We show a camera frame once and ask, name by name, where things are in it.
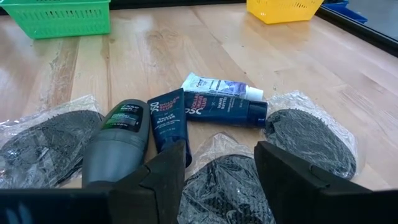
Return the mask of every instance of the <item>wooden table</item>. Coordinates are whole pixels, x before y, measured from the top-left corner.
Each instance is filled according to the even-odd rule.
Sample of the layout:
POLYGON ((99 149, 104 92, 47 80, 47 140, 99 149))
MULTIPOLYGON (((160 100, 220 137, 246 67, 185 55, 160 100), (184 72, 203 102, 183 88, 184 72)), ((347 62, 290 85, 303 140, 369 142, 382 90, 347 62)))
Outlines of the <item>wooden table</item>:
MULTIPOLYGON (((93 94, 106 114, 127 98, 174 90, 190 72, 239 80, 264 96, 300 90, 366 153, 354 181, 398 187, 398 59, 318 17, 267 26, 244 4, 111 12, 112 33, 30 40, 0 17, 0 120, 93 94)), ((192 151, 225 131, 253 148, 256 129, 188 124, 192 151)), ((155 155, 153 138, 147 159, 155 155)), ((72 186, 79 185, 77 180, 72 186)))

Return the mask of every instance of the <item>plastic bag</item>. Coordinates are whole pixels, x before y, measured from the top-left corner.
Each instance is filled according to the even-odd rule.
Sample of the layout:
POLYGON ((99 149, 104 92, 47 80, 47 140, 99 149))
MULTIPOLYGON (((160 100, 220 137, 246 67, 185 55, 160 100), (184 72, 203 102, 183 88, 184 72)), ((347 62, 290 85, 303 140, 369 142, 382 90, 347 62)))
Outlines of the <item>plastic bag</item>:
POLYGON ((340 177, 360 171, 355 137, 299 91, 268 100, 267 140, 340 177))
POLYGON ((0 123, 0 188, 56 187, 81 168, 103 116, 92 95, 0 123))
POLYGON ((253 150, 219 133, 201 144, 187 169, 178 223, 275 223, 253 150))

